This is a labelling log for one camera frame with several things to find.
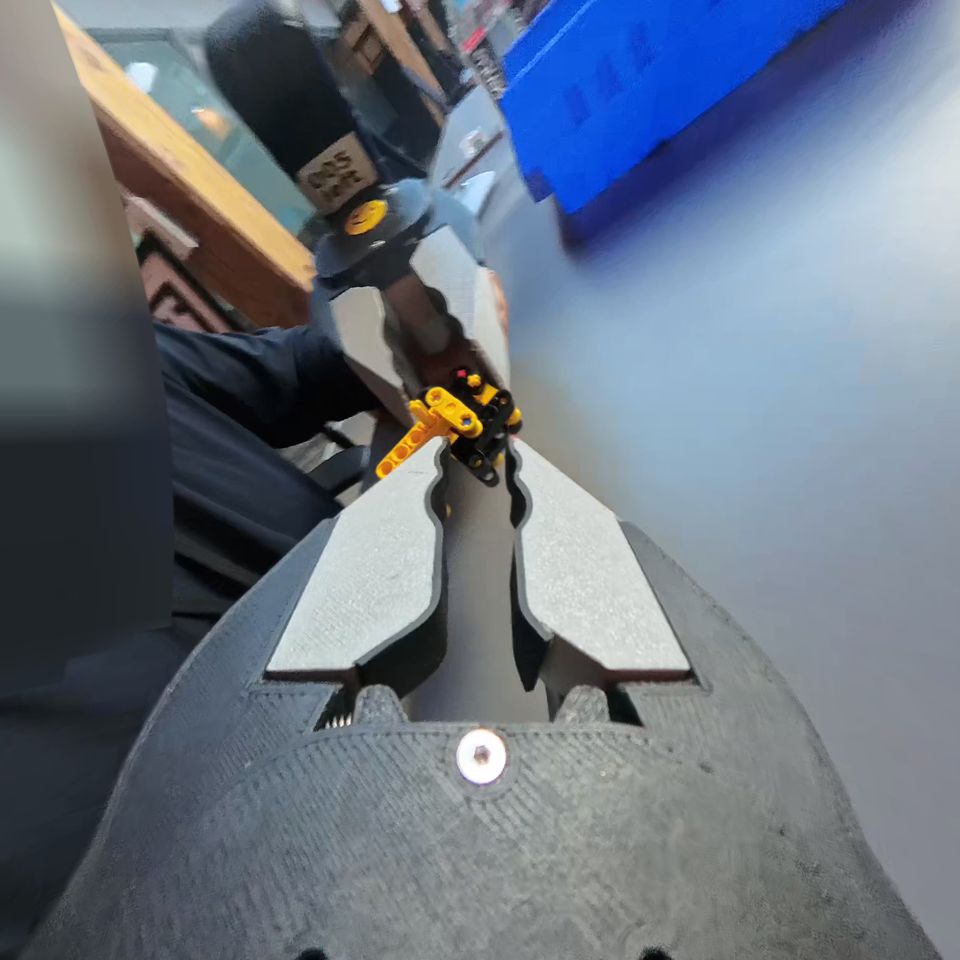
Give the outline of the wooden counter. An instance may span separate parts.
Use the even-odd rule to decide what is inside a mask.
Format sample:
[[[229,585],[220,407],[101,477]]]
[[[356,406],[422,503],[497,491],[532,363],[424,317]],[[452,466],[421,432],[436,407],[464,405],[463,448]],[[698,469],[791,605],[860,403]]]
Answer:
[[[197,246],[187,266],[260,328],[305,326],[317,269],[307,247],[57,4],[63,33],[120,187]]]

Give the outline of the large blue storage bin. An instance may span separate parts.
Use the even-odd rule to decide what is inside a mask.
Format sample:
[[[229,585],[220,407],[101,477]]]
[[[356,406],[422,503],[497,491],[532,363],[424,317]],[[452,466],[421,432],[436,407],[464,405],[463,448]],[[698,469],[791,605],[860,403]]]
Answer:
[[[535,202],[582,210],[843,1],[554,1],[503,58]]]

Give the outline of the person's left forearm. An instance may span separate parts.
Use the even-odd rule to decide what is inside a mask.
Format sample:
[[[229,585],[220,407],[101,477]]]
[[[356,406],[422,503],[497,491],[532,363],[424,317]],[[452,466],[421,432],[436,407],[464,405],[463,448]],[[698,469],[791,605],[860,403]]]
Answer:
[[[204,333],[155,322],[164,378],[274,449],[382,410],[341,347],[318,327]]]

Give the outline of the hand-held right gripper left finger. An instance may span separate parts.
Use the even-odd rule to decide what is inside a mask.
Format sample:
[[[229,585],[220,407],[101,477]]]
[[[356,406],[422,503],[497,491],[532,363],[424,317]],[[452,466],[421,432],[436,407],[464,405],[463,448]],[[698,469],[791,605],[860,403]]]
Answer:
[[[449,443],[434,438],[337,517],[265,674],[420,687],[448,648],[444,522]]]

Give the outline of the person's lap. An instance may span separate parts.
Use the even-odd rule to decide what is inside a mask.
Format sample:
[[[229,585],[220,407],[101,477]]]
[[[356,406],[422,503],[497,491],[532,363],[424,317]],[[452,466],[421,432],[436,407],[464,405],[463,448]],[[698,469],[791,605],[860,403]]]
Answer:
[[[335,497],[282,449],[375,410],[336,388],[299,411],[211,402],[172,388],[171,623],[96,652],[13,669],[2,659],[2,958],[18,958],[83,858],[150,712],[226,610],[320,522]]]

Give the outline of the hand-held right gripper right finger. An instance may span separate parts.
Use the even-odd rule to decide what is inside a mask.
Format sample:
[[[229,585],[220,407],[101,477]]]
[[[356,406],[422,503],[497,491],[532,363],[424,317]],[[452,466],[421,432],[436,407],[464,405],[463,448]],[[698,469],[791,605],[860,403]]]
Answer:
[[[524,690],[686,682],[690,660],[618,516],[524,440],[506,479],[512,652]]]

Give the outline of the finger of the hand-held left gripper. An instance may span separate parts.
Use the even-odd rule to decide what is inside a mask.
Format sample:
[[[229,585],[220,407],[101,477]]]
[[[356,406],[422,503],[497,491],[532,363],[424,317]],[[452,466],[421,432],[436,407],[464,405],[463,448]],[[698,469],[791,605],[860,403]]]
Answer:
[[[376,287],[353,286],[330,302],[342,354],[394,419],[413,419],[409,404],[424,387],[422,356],[400,315]]]
[[[414,275],[440,297],[443,314],[469,349],[481,374],[497,387],[511,387],[503,298],[495,274],[474,258],[450,225],[427,235],[411,257]]]

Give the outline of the yellow black lego model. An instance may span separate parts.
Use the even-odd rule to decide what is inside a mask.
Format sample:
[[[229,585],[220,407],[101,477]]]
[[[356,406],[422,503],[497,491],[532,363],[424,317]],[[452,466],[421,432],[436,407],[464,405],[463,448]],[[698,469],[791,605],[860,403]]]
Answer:
[[[442,439],[474,478],[488,488],[498,486],[508,441],[522,430],[522,412],[510,390],[460,366],[446,386],[429,387],[412,400],[409,413],[413,424],[378,462],[378,479],[389,476],[430,441]]]

